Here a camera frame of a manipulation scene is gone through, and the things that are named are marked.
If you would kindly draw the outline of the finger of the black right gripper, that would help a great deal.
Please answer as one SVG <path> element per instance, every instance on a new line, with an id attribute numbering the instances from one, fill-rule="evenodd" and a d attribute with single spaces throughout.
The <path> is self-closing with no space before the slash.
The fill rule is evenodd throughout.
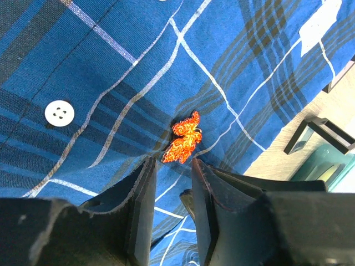
<path id="1" fill-rule="evenodd" d="M 257 198 L 265 191 L 317 191 L 327 192 L 322 180 L 315 181 L 277 181 L 229 173 L 209 166 L 209 169 L 220 179 L 239 189 L 244 194 Z"/>

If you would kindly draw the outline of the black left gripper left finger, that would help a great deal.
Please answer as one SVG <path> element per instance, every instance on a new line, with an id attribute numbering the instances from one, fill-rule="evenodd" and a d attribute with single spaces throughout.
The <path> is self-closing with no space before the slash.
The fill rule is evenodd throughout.
<path id="1" fill-rule="evenodd" d="M 156 161 L 80 206 L 59 198 L 1 199 L 2 265 L 148 265 Z"/>

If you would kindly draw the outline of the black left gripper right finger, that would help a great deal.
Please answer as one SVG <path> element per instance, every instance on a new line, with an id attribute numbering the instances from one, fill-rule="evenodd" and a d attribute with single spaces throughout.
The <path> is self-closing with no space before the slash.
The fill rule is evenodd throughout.
<path id="1" fill-rule="evenodd" d="M 192 161 L 201 265 L 353 265 L 354 194 L 265 191 L 250 197 Z"/>

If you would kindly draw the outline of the orange leaf brooch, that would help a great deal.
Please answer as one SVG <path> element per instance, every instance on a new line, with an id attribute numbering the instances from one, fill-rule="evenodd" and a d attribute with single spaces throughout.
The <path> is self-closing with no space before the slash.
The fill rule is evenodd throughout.
<path id="1" fill-rule="evenodd" d="M 178 161 L 184 164 L 195 151 L 197 144 L 202 140 L 202 130 L 198 128 L 200 114 L 193 111 L 191 117 L 181 120 L 172 127 L 173 134 L 177 136 L 165 150 L 162 163 Z"/>

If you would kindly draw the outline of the blue plaid shirt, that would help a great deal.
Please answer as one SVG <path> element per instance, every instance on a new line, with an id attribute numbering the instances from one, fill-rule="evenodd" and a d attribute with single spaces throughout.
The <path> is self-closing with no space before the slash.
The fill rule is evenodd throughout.
<path id="1" fill-rule="evenodd" d="M 244 173 L 353 56 L 353 1 L 2 1 L 1 197 L 78 205 L 155 157 L 149 264 L 200 265 L 172 126 Z"/>

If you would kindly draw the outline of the teal plastic bin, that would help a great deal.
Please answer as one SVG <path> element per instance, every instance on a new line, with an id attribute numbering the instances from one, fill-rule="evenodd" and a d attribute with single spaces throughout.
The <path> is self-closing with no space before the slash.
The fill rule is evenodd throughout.
<path id="1" fill-rule="evenodd" d="M 338 186 L 354 170 L 354 152 L 346 155 L 329 144 L 315 149 L 290 178 L 291 181 L 324 181 L 328 191 L 339 191 Z"/>

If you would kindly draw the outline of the small black tilted frame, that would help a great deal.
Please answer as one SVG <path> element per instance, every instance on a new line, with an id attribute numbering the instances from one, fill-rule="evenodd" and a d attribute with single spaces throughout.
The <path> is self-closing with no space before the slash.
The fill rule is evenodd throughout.
<path id="1" fill-rule="evenodd" d="M 354 137 L 329 119 L 311 117 L 302 120 L 286 145 L 284 153 L 290 155 L 300 151 L 305 147 L 313 134 L 317 134 L 321 139 L 344 155 L 354 150 Z"/>

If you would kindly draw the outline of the black square frame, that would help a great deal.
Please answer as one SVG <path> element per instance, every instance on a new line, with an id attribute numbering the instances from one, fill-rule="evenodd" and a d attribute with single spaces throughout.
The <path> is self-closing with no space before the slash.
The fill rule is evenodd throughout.
<path id="1" fill-rule="evenodd" d="M 332 79 L 332 81 L 326 85 L 322 91 L 329 94 L 332 89 L 341 81 L 341 79 L 350 71 L 354 66 L 354 57 L 345 65 L 345 67 Z"/>

